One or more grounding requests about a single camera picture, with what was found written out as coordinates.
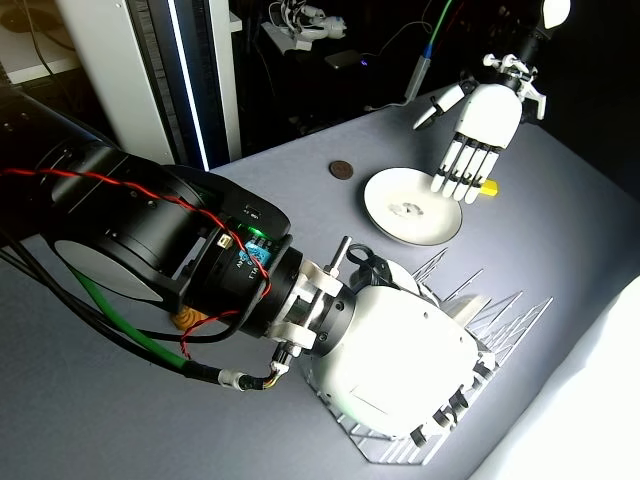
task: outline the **green cable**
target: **green cable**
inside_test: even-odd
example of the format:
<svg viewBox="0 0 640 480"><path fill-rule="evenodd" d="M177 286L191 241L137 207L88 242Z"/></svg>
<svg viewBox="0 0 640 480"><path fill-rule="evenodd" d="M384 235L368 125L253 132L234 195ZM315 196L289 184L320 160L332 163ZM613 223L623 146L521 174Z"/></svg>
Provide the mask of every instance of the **green cable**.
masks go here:
<svg viewBox="0 0 640 480"><path fill-rule="evenodd" d="M156 354L167 363L170 363L174 367L183 368L184 364L187 362L184 358L176 355L173 352L170 352L162 345L154 342L146 335L140 333L140 331L134 328L118 312L115 311L115 309L109 304L107 299L104 298L95 283L93 283L89 278L85 277L77 270L71 269L71 272L76 276L80 284L84 287L84 289L87 291L91 299L95 302L97 307L102 311L102 313L104 313L107 318L109 318L109 320L111 320L114 325L116 325L126 336L149 350L151 353Z"/></svg>
<svg viewBox="0 0 640 480"><path fill-rule="evenodd" d="M438 34L438 31L442 26L444 17L447 14L447 10L449 10L449 7L451 6L452 3L453 3L453 0L448 0L446 5L444 6L444 9L442 10L442 13L440 14L438 23L436 23L436 28L433 29L433 33L431 34L431 40L429 40L429 43L427 44L427 48L425 49L425 53L424 53L425 58L431 58L431 50L433 49L433 42L435 42L436 40L436 35Z"/></svg>

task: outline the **green led light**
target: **green led light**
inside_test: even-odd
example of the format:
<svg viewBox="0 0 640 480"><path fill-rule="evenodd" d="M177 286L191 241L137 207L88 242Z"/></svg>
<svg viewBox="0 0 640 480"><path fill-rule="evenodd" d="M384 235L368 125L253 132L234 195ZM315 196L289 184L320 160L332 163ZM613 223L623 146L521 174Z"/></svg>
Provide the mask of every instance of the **green led light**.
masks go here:
<svg viewBox="0 0 640 480"><path fill-rule="evenodd" d="M266 237L266 235L264 233L262 233L260 230L258 230L257 228L247 227L247 230L249 230L251 233L255 233L256 235L258 235L260 237Z"/></svg>

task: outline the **yellow block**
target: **yellow block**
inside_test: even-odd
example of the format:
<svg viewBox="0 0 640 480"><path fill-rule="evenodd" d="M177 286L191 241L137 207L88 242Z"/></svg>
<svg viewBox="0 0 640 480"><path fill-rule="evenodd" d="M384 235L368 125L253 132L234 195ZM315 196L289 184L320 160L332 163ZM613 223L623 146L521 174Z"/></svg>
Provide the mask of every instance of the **yellow block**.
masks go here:
<svg viewBox="0 0 640 480"><path fill-rule="evenodd" d="M495 197L500 189L498 188L498 182L495 180L487 179L486 182L480 188L480 193L483 195L489 195L490 197Z"/></svg>

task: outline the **robot finger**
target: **robot finger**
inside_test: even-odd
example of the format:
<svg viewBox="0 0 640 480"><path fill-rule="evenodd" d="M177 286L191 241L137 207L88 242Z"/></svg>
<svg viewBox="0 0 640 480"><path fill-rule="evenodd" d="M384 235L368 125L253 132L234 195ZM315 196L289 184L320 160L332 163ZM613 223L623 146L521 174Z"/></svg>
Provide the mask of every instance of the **robot finger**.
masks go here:
<svg viewBox="0 0 640 480"><path fill-rule="evenodd" d="M449 177L444 182L444 187L442 188L443 197L450 198L451 195L453 195L453 191L456 189L456 186L460 181L460 176L466 170L467 165L469 165L469 161L471 160L473 153L476 151L477 146L478 142L472 140L463 147L462 152L460 152L460 156L458 157L458 161L451 169Z"/></svg>
<svg viewBox="0 0 640 480"><path fill-rule="evenodd" d="M473 182L471 182L471 187L464 197L465 202L475 202L478 194L480 193L480 189L482 188L482 184L487 180L487 177L491 173L491 170L493 170L493 166L496 164L499 155L500 154L498 153L497 149L493 149L489 153L487 153L484 162L482 162L480 170L478 170L478 174L473 179Z"/></svg>
<svg viewBox="0 0 640 480"><path fill-rule="evenodd" d="M464 172L462 172L462 175L460 176L460 183L458 183L458 186L453 192L453 199L456 202L461 201L469 191L471 182L476 177L478 170L480 170L482 161L487 156L488 152L489 147L484 144L480 144L474 152L469 165L467 165L467 168L464 170Z"/></svg>
<svg viewBox="0 0 640 480"><path fill-rule="evenodd" d="M432 192L437 192L442 187L444 179L449 174L449 171L455 163L456 158L458 158L458 153L460 153L460 149L462 148L462 145L465 141L466 137L464 135L456 134L456 136L453 137L451 145L449 145L449 149L444 156L444 160L442 160L442 163L440 164L440 167L438 167L438 171L434 175L433 181L431 182Z"/></svg>

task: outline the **brown round object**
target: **brown round object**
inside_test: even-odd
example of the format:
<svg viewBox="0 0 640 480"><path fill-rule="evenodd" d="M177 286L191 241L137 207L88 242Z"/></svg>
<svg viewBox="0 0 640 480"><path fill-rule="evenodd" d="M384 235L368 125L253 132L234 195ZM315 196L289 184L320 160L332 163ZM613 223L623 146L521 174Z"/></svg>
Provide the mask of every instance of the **brown round object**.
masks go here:
<svg viewBox="0 0 640 480"><path fill-rule="evenodd" d="M348 180L353 177L353 167L349 162L342 160L331 162L329 164L329 171L331 172L331 175L340 180Z"/></svg>
<svg viewBox="0 0 640 480"><path fill-rule="evenodd" d="M171 314L171 321L180 330L186 330L191 325L200 320L204 320L207 316L191 307L184 307L180 313Z"/></svg>

